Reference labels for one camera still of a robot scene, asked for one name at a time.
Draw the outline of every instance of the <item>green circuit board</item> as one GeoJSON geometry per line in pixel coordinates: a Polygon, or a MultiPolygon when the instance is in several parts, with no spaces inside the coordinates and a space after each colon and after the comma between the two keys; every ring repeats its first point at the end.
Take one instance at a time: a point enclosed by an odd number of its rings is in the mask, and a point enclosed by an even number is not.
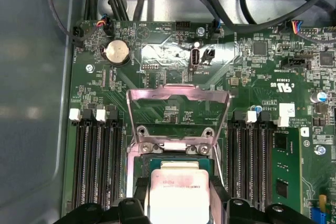
{"type": "MultiPolygon", "coordinates": [[[[80,28],[87,32],[94,25],[95,22],[82,22],[80,28]]],[[[304,28],[302,32],[319,38],[335,37],[327,28],[304,28]]],[[[267,166],[269,189],[260,190],[262,195],[269,192],[269,204],[286,204],[310,216],[310,208],[318,206],[319,195],[326,195],[328,202],[336,200],[335,51],[333,44],[312,44],[280,26],[246,35],[230,33],[222,26],[214,36],[211,23],[115,22],[113,38],[100,28],[85,41],[83,48],[74,49],[70,108],[81,112],[90,109],[93,114],[97,108],[105,108],[107,113],[117,111],[121,126],[118,197],[125,197],[127,147],[132,141],[126,101],[129,89],[155,89],[168,83],[182,83],[195,84],[204,90],[230,91],[234,97],[218,139],[226,188],[232,180],[227,160],[232,147],[229,147],[230,121],[234,113],[240,111],[245,116],[248,110],[260,106],[269,114],[270,123],[280,116],[289,117],[289,127],[275,126],[268,131],[269,148],[264,152],[269,162],[263,165],[267,166]],[[204,28],[202,35],[197,33],[200,27],[204,28]],[[100,47],[113,39],[123,40],[130,48],[131,59],[122,67],[112,66],[100,53],[100,47]],[[191,70],[190,49],[195,42],[200,43],[201,57],[211,49],[215,56],[191,70]],[[304,59],[304,65],[284,66],[292,58],[304,59]],[[94,66],[93,72],[87,72],[87,65],[94,66]],[[327,101],[312,103],[311,95],[320,91],[327,93],[327,101]],[[325,147],[324,155],[316,154],[317,145],[325,147]]],[[[176,137],[198,136],[206,127],[217,125],[223,109],[222,104],[170,97],[166,101],[141,101],[133,113],[134,120],[146,125],[151,134],[176,137]]],[[[244,127],[239,127],[233,130],[246,132],[244,127]]],[[[63,214],[74,207],[78,134],[78,128],[69,122],[63,214]]],[[[82,137],[87,136],[88,132],[82,133],[82,137]]],[[[239,165],[245,162],[247,169],[253,170],[249,160],[239,158],[238,162],[239,165]]],[[[136,164],[135,169],[142,167],[136,164]]],[[[92,183],[95,185],[92,199],[97,201],[94,192],[99,190],[99,185],[92,183]]],[[[235,188],[233,194],[233,197],[244,195],[241,188],[235,188]]],[[[81,203],[86,201],[84,196],[80,199],[81,203]]]]}

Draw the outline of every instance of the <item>yellow capacitor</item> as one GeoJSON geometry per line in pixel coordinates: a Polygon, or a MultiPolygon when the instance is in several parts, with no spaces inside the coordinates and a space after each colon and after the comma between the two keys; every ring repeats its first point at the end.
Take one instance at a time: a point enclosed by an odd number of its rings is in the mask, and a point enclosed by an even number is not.
{"type": "Polygon", "coordinates": [[[327,203],[326,195],[321,194],[319,196],[319,203],[320,203],[319,205],[320,205],[321,212],[325,212],[325,205],[327,203]]]}

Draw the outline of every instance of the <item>blue component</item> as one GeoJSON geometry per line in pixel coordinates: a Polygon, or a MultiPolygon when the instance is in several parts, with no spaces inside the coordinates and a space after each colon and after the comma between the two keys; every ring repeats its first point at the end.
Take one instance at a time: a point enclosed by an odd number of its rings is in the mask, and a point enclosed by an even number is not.
{"type": "Polygon", "coordinates": [[[319,100],[319,102],[325,102],[327,100],[327,94],[324,92],[319,92],[317,94],[317,99],[319,100]]]}
{"type": "Polygon", "coordinates": [[[255,112],[257,112],[257,114],[260,114],[260,112],[262,111],[262,107],[261,106],[255,106],[254,107],[254,110],[255,110],[255,112]]]}
{"type": "Polygon", "coordinates": [[[325,212],[321,212],[320,208],[318,207],[312,207],[310,209],[310,213],[311,213],[311,219],[313,221],[315,221],[316,223],[318,224],[326,224],[325,222],[325,216],[326,216],[326,213],[325,212]]]}

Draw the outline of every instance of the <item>integrated circuit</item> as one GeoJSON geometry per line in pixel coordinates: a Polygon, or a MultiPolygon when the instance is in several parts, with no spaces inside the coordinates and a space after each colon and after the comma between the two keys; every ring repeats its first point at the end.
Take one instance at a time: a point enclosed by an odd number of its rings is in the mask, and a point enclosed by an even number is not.
{"type": "Polygon", "coordinates": [[[276,188],[276,192],[278,195],[283,196],[284,198],[287,199],[288,197],[288,184],[287,183],[277,179],[275,188],[276,188]]]}
{"type": "Polygon", "coordinates": [[[315,104],[315,111],[318,114],[326,114],[328,112],[328,105],[323,103],[315,104]]]}
{"type": "Polygon", "coordinates": [[[274,136],[274,146],[275,148],[287,150],[287,135],[282,133],[275,133],[274,136]]]}
{"type": "Polygon", "coordinates": [[[253,54],[254,55],[266,55],[267,45],[265,42],[254,42],[253,43],[253,54]]]}
{"type": "Polygon", "coordinates": [[[334,66],[334,53],[333,52],[320,52],[320,65],[324,67],[334,66]]]}

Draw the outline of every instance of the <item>white sticker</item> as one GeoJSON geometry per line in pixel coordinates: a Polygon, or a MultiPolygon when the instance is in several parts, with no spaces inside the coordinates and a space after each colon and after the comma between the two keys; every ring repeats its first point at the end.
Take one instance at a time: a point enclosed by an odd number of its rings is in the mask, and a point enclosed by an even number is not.
{"type": "Polygon", "coordinates": [[[295,104],[294,103],[279,103],[279,116],[280,117],[295,117],[295,104]]]}
{"type": "Polygon", "coordinates": [[[309,137],[309,128],[308,127],[302,127],[300,129],[301,136],[303,137],[309,137]]]}

